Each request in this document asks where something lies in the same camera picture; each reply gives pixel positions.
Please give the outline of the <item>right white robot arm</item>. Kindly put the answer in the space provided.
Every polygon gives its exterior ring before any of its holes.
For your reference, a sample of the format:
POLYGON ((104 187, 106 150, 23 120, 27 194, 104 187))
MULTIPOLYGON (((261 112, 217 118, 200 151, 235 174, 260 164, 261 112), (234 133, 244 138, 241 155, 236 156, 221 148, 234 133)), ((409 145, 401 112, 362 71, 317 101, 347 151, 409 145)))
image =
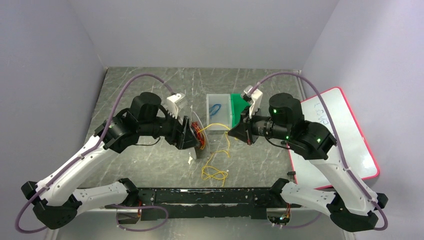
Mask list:
POLYGON ((228 135, 248 145, 258 137, 268 142, 281 140, 284 149, 309 161, 333 186, 333 191, 320 191, 279 178, 269 190, 273 200, 318 211, 351 233, 377 231, 379 219, 384 229, 388 227, 383 213, 388 197, 369 189, 343 158, 329 158, 331 148, 338 145, 333 132, 321 123, 305 120, 301 102, 288 93, 273 95, 268 111, 269 116, 262 116, 255 103, 245 107, 228 135))

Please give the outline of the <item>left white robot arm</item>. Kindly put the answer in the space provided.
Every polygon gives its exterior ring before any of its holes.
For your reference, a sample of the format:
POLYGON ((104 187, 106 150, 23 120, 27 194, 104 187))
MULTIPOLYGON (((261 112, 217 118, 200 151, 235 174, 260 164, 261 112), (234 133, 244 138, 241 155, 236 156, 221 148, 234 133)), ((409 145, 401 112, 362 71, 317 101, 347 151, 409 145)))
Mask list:
POLYGON ((58 170, 21 187, 36 218, 46 228, 55 230, 92 209, 139 205, 139 190, 128 178, 94 188, 81 188, 81 183, 103 161, 115 159, 128 147, 137 145, 140 137, 164 138, 179 150, 199 146, 189 117, 180 116, 186 104, 183 93, 172 94, 162 105, 158 95, 143 92, 133 98, 130 107, 113 112, 112 118, 97 127, 88 142, 58 170))

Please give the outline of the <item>white cable spool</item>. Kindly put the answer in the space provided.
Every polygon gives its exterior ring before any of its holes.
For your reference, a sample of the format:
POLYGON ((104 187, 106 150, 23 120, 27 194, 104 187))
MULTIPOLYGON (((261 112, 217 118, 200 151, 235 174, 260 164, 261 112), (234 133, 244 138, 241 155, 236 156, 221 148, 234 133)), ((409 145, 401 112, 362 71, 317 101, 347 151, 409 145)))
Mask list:
POLYGON ((191 126, 197 133, 197 139, 200 142, 200 145, 198 147, 195 147, 193 149, 193 152, 195 154, 195 161, 199 162, 201 159, 208 158, 208 155, 211 153, 210 148, 210 141, 208 139, 208 136, 206 134, 204 129, 204 124, 202 123, 200 117, 195 111, 191 111, 190 113, 191 117, 191 126))

